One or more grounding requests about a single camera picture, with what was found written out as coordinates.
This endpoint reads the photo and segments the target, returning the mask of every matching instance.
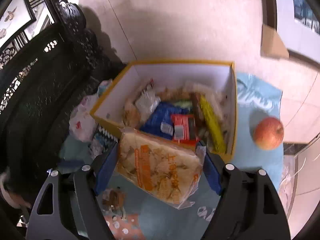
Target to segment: red apple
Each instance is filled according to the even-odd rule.
[[[276,149],[283,140],[283,124],[275,117],[263,119],[254,130],[253,140],[262,150]]]

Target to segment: metal screw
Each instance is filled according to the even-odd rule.
[[[226,169],[227,169],[228,171],[233,171],[233,170],[235,169],[235,167],[234,167],[231,163],[228,163],[228,164],[226,165]]]
[[[90,165],[86,164],[86,165],[83,165],[82,168],[81,168],[83,171],[88,171],[91,169]]]
[[[267,172],[263,169],[260,169],[258,172],[261,176],[266,176],[266,174],[267,174]]]
[[[51,171],[51,173],[50,173],[50,175],[51,175],[52,177],[55,177],[55,176],[57,176],[58,174],[59,174],[58,171]]]

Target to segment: cardboard box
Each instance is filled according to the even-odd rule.
[[[236,75],[234,62],[225,61],[144,61],[132,62],[115,78],[90,111],[92,117],[112,135],[120,138],[124,124],[122,115],[126,99],[142,82],[153,78],[155,88],[180,88],[193,81],[223,91],[227,96],[229,140],[227,153],[218,153],[227,163],[235,151],[236,141]]]

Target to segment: tiled floor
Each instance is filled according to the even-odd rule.
[[[261,0],[72,0],[113,60],[234,60],[236,70],[283,90],[285,141],[309,142],[320,132],[318,70],[260,56]]]

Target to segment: food packaging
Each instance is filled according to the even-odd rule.
[[[164,140],[124,132],[120,139],[117,171],[161,201],[181,209],[197,188],[204,155]]]
[[[154,91],[142,92],[140,97],[135,102],[135,106],[140,113],[140,123],[145,123],[149,116],[160,103],[160,97],[155,95]]]
[[[179,101],[173,101],[172,105],[178,106],[181,108],[187,108],[189,112],[192,111],[192,101],[191,100],[179,100]]]
[[[204,114],[204,119],[207,124],[207,128],[212,137],[214,150],[218,154],[224,154],[227,151],[227,146],[224,142],[218,118],[216,117],[209,102],[204,98],[204,96],[200,97],[200,107]]]
[[[174,125],[173,140],[180,143],[196,145],[199,141],[197,136],[195,117],[193,114],[172,114],[171,120]]]
[[[204,94],[205,99],[210,103],[210,106],[213,109],[213,112],[217,116],[219,122],[224,121],[224,114],[223,110],[220,106],[220,102],[222,102],[222,95],[221,93],[217,93],[212,88],[207,87],[203,84],[194,83],[191,81],[187,81],[184,86],[184,91],[187,92],[198,92]]]
[[[185,92],[182,88],[168,89],[157,93],[157,96],[161,98],[161,101],[178,101],[178,100],[189,100],[190,94]]]
[[[200,93],[191,93],[192,110],[195,115],[196,126],[202,128],[205,126],[204,116],[200,107]]]
[[[157,135],[169,140],[173,137],[173,123],[171,114],[188,114],[189,110],[173,106],[167,102],[160,102],[157,109],[147,122],[140,127],[140,131]]]
[[[123,122],[125,126],[138,128],[144,123],[160,102],[153,90],[153,79],[140,85],[124,104]]]

